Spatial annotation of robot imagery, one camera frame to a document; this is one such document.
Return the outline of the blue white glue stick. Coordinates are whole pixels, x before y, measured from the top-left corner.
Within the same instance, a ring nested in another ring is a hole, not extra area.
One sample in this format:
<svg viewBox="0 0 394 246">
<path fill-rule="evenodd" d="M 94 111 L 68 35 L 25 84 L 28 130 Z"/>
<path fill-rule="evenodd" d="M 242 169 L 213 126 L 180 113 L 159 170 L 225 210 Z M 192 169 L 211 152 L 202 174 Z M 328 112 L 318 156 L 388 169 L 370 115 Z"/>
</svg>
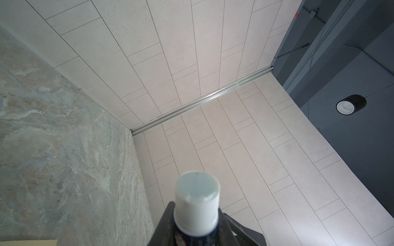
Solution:
<svg viewBox="0 0 394 246">
<path fill-rule="evenodd" d="M 216 246 L 219 224 L 220 184 L 207 172 L 182 174 L 175 186 L 174 244 Z"/>
</svg>

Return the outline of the yellow manila envelope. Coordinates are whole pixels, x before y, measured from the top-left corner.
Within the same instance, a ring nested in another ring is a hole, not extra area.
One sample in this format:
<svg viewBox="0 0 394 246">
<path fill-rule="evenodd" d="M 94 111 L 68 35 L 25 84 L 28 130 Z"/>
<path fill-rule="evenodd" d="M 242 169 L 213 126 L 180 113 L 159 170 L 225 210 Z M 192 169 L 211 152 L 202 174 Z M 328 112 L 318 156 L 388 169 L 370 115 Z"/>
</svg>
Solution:
<svg viewBox="0 0 394 246">
<path fill-rule="evenodd" d="M 15 240 L 2 241 L 0 246 L 56 246 L 57 240 Z"/>
</svg>

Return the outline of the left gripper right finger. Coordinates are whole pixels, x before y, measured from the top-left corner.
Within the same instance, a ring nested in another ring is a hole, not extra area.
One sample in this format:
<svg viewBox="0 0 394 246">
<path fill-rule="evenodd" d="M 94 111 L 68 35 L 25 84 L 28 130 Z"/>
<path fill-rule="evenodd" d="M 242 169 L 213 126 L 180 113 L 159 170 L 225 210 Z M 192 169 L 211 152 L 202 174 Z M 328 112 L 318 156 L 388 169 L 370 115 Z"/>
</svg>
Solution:
<svg viewBox="0 0 394 246">
<path fill-rule="evenodd" d="M 219 208 L 219 246 L 266 246 L 262 233 L 247 228 Z"/>
</svg>

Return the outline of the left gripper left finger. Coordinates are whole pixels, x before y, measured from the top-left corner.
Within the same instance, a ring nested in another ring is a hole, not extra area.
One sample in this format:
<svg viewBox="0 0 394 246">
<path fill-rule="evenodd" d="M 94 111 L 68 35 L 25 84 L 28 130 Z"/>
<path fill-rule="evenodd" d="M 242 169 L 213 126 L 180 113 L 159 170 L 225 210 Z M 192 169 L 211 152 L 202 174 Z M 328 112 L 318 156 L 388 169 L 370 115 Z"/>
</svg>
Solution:
<svg viewBox="0 0 394 246">
<path fill-rule="evenodd" d="M 174 246 L 174 219 L 175 202 L 169 202 L 148 246 Z"/>
</svg>

